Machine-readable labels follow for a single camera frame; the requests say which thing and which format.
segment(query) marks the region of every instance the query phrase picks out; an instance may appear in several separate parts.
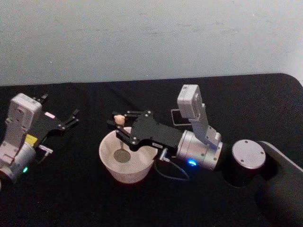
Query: green led light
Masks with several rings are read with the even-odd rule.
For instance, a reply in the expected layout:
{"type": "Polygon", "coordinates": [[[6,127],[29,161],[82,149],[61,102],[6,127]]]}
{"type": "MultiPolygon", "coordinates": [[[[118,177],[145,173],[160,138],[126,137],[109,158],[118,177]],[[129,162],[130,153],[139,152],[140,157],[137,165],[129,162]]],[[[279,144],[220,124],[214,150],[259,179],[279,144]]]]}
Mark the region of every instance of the green led light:
{"type": "Polygon", "coordinates": [[[28,171],[28,168],[27,167],[25,167],[24,169],[23,169],[23,173],[26,173],[28,171]]]}

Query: yellow label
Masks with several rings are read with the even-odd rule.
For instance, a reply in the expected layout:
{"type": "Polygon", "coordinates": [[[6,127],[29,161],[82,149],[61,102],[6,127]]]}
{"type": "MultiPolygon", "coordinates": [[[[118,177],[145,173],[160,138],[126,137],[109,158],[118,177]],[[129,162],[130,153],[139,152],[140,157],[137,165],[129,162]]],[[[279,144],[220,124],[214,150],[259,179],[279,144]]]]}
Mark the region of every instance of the yellow label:
{"type": "Polygon", "coordinates": [[[33,137],[29,134],[27,134],[27,136],[25,137],[25,142],[31,146],[33,146],[37,142],[37,140],[38,139],[36,137],[33,137]]]}

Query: wire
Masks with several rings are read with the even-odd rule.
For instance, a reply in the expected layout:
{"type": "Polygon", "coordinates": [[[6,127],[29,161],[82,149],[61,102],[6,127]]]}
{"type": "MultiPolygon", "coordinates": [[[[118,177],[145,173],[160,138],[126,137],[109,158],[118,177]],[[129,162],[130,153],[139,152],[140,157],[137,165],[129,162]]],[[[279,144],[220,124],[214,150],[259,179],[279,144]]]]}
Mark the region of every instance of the wire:
{"type": "Polygon", "coordinates": [[[154,162],[153,166],[154,166],[155,170],[163,177],[166,177],[166,178],[172,179],[172,180],[177,180],[177,181],[190,181],[189,175],[181,167],[179,167],[176,163],[174,163],[172,161],[169,161],[169,163],[171,163],[175,168],[180,170],[186,176],[186,178],[168,176],[168,175],[165,175],[165,174],[161,173],[160,170],[157,168],[156,161],[154,162]]]}

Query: black tablecloth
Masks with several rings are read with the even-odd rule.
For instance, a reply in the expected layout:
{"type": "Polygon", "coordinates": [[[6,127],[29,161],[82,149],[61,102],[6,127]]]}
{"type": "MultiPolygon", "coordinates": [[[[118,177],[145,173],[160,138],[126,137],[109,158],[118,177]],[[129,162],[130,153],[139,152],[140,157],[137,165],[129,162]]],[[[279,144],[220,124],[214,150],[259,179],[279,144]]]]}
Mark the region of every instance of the black tablecloth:
{"type": "Polygon", "coordinates": [[[47,141],[54,153],[1,193],[0,225],[268,226],[253,200],[260,177],[237,189],[220,172],[183,165],[190,182],[151,169],[127,186],[101,164],[98,147],[112,111],[151,109],[157,121],[173,126],[170,109],[178,108],[183,84],[200,86],[209,123],[224,142],[268,141],[303,166],[303,88],[285,74],[0,87],[0,135],[9,100],[19,92],[48,93],[44,110],[62,120],[80,109],[75,128],[47,141]]]}

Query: white bowl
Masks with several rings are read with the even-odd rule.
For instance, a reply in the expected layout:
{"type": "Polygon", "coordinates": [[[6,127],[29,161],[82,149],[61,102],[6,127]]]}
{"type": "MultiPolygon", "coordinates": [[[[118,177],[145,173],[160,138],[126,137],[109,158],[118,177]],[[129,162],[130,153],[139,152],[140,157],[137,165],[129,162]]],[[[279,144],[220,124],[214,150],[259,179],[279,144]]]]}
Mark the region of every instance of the white bowl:
{"type": "MultiPolygon", "coordinates": [[[[125,127],[124,129],[128,132],[131,131],[131,127],[125,127]]],[[[110,132],[101,141],[99,147],[102,163],[110,174],[122,183],[136,183],[142,180],[148,174],[158,150],[144,146],[134,152],[124,144],[126,152],[121,152],[121,156],[116,152],[120,148],[121,143],[116,137],[116,132],[110,132]]]]}

